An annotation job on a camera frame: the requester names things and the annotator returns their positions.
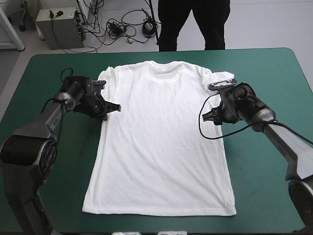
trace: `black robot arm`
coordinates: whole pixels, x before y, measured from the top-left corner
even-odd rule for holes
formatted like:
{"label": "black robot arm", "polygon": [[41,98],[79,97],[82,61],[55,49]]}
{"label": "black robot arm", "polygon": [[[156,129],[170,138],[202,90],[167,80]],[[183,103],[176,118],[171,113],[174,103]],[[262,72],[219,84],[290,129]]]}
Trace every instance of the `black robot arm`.
{"label": "black robot arm", "polygon": [[25,235],[59,234],[45,213],[38,188],[46,183],[56,160],[59,135],[53,130],[71,110],[92,118],[107,120],[107,113],[120,111],[120,105],[107,102],[100,91],[105,81],[85,76],[68,76],[52,105],[33,122],[17,129],[0,149],[4,191]]}
{"label": "black robot arm", "polygon": [[312,142],[279,123],[275,112],[256,96],[251,86],[236,83],[230,79],[209,84],[209,96],[219,94],[221,102],[202,115],[203,121],[222,125],[244,120],[254,131],[269,138],[288,162],[289,194],[307,226],[300,234],[313,234],[313,148],[308,144]]}

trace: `green table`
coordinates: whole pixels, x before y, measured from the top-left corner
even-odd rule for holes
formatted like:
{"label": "green table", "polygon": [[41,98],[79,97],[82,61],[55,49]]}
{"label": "green table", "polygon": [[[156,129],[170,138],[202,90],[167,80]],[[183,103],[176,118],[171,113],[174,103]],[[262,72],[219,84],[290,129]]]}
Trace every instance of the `green table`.
{"label": "green table", "polygon": [[[44,102],[60,88],[62,69],[72,67],[75,75],[97,79],[108,66],[146,60],[158,63],[182,60],[212,71],[229,71],[238,82],[249,83],[276,111],[279,121],[313,139],[312,92],[294,53],[287,48],[275,48],[36,55],[30,60],[0,123],[0,142],[39,114]],[[244,125],[243,122],[224,124],[223,133]],[[40,189],[46,212],[58,231],[267,233],[291,232],[304,226],[288,196],[285,159],[264,135],[251,129],[224,140],[236,200],[235,216],[157,217],[81,212],[96,158],[100,127],[100,121],[83,114],[68,113],[65,117],[57,162],[47,184]],[[20,230],[0,179],[0,231]]]}

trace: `white t-shirt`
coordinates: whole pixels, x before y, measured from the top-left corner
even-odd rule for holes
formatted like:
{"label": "white t-shirt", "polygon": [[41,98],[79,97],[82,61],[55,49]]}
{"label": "white t-shirt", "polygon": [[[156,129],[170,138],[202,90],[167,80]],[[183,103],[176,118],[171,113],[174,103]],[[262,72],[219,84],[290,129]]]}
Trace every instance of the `white t-shirt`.
{"label": "white t-shirt", "polygon": [[[83,211],[236,214],[223,139],[206,140],[198,129],[207,84],[231,78],[228,72],[177,61],[103,71],[102,96],[122,108],[102,123]],[[203,113],[219,103],[219,95],[210,98]],[[207,136],[222,135],[213,122],[202,122],[201,128]]]}

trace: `t-shirt hem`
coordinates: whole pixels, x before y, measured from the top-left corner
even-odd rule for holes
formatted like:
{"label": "t-shirt hem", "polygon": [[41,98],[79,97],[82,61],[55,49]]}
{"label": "t-shirt hem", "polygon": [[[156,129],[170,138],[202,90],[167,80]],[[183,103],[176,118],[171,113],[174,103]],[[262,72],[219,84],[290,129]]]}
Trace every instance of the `t-shirt hem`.
{"label": "t-shirt hem", "polygon": [[143,214],[155,216],[195,216],[195,215],[221,215],[232,216],[236,214],[235,207],[230,208],[201,208],[201,209],[149,209],[140,210],[135,208],[100,208],[83,205],[83,212],[93,214]]}

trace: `black pants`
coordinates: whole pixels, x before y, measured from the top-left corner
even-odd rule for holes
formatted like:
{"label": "black pants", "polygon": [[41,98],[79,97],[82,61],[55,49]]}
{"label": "black pants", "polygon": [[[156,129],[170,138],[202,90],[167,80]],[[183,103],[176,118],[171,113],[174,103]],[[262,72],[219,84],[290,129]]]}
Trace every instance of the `black pants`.
{"label": "black pants", "polygon": [[230,13],[230,0],[158,0],[161,21],[159,51],[177,50],[177,37],[192,10],[205,39],[205,50],[225,49],[224,24]]}

